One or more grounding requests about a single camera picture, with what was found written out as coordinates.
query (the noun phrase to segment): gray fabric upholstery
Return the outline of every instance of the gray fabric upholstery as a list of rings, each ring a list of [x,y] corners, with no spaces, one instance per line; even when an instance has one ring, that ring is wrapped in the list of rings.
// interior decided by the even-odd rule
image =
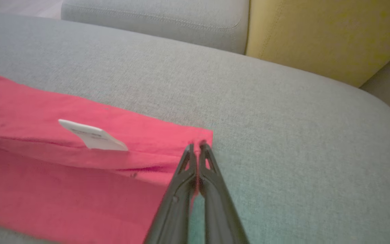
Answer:
[[[0,227],[0,244],[51,244],[53,242],[32,237]]]
[[[64,0],[61,18],[243,54],[249,0]]]
[[[362,90],[175,40],[1,14],[0,75],[212,129],[253,244],[390,243],[390,108]]]

